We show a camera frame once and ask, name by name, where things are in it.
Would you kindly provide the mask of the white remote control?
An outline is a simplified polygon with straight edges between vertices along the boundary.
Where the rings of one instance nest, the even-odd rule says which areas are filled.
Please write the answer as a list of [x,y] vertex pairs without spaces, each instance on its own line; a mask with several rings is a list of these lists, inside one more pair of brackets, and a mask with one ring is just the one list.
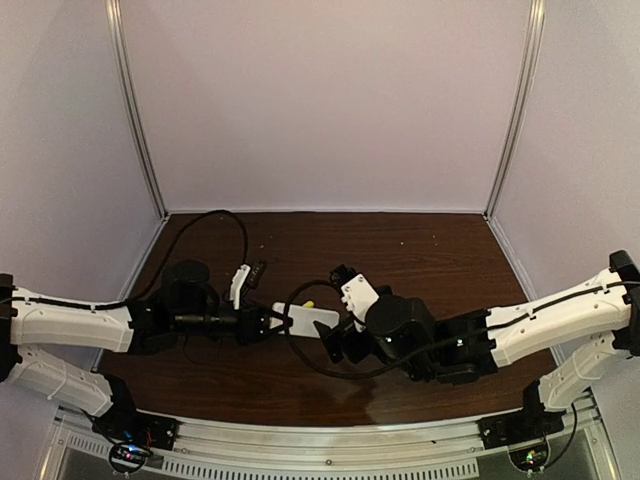
[[314,321],[334,327],[340,320],[340,314],[337,311],[316,307],[303,308],[301,305],[292,305],[288,316],[293,319],[293,325],[289,328],[290,335],[303,338],[318,338],[313,325]]

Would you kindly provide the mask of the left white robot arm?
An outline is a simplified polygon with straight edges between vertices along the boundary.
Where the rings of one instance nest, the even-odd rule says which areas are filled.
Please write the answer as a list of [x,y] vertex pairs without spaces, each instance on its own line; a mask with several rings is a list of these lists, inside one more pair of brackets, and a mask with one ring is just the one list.
[[227,298],[210,283],[209,268],[184,260],[167,268],[149,297],[116,303],[47,298],[1,277],[1,379],[19,382],[48,399],[77,407],[95,418],[134,416],[125,382],[90,373],[46,352],[39,344],[98,348],[128,355],[154,355],[180,338],[231,337],[251,345],[281,333],[290,318],[263,305],[246,305],[244,295],[261,273],[241,265]]

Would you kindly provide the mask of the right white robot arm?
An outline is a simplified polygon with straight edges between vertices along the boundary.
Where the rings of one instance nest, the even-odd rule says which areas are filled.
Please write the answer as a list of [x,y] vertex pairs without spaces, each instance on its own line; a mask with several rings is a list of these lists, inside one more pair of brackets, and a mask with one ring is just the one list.
[[523,425],[560,418],[607,369],[639,353],[639,268],[624,250],[584,283],[529,303],[438,321],[423,300],[376,289],[344,266],[332,273],[348,311],[330,327],[313,323],[334,363],[369,355],[413,381],[473,383],[540,350],[577,338],[587,343],[532,382],[517,413]]

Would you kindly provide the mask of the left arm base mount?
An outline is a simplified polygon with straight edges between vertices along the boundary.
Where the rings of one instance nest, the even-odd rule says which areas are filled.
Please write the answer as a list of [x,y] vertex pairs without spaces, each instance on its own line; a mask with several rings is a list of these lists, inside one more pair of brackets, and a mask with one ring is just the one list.
[[179,421],[140,411],[92,416],[85,413],[92,430],[109,444],[107,461],[116,475],[130,477],[145,467],[160,469],[164,453],[173,450]]

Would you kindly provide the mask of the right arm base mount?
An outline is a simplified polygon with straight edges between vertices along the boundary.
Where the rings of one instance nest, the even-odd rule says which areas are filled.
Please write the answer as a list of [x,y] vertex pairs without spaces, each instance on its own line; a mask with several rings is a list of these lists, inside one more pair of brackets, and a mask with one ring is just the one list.
[[548,436],[564,429],[563,413],[528,411],[486,416],[477,421],[485,450],[506,447],[512,466],[527,475],[542,473],[551,463]]

